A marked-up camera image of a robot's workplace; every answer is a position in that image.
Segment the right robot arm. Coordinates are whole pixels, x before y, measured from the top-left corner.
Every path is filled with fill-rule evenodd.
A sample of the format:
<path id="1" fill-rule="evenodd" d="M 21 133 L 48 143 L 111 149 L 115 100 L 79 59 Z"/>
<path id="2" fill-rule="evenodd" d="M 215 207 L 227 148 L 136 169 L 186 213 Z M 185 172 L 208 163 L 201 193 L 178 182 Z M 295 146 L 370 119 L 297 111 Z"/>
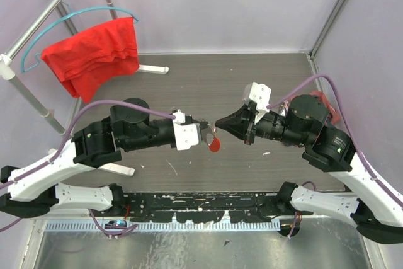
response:
<path id="1" fill-rule="evenodd" d="M 380 244 L 402 243 L 402 195 L 374 177 L 366 168 L 350 136 L 326 119 L 330 113 L 315 96 L 294 97 L 284 116 L 267 112 L 257 122 L 255 102 L 215 122 L 215 126 L 251 145 L 264 138 L 304 148 L 302 158 L 313 167 L 329 173 L 356 196 L 337 197 L 284 182 L 276 194 L 276 207 L 282 214 L 314 212 L 341 220 L 364 237 Z"/>

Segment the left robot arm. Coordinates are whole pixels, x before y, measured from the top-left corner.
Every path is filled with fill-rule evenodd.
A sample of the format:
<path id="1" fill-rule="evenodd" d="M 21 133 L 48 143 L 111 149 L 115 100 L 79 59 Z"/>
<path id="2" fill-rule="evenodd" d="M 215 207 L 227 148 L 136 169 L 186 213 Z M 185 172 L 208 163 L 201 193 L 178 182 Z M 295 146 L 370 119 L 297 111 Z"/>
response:
<path id="1" fill-rule="evenodd" d="M 169 145 L 188 150 L 213 137 L 204 120 L 175 110 L 152 111 L 140 98 L 110 101 L 110 115 L 93 122 L 50 155 L 24 168 L 1 168 L 1 211 L 27 219 L 59 209 L 90 209 L 119 216 L 128 202 L 121 186 L 66 185 L 64 180 L 121 161 L 122 152 Z"/>

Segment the metal key holder red handle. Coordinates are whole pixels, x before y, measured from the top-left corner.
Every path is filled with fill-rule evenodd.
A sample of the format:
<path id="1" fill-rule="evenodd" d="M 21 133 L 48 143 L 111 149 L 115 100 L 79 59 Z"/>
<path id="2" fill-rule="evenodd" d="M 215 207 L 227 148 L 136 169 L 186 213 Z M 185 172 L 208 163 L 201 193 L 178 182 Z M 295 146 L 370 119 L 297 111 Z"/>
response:
<path id="1" fill-rule="evenodd" d="M 204 143 L 206 143 L 206 145 L 208 146 L 208 149 L 211 152 L 218 152 L 220 150 L 220 141 L 216 136 L 216 133 L 213 133 L 213 126 L 212 124 L 210 124 L 211 127 L 211 132 L 208 134 L 202 134 L 201 133 L 201 139 L 202 141 L 204 141 Z"/>

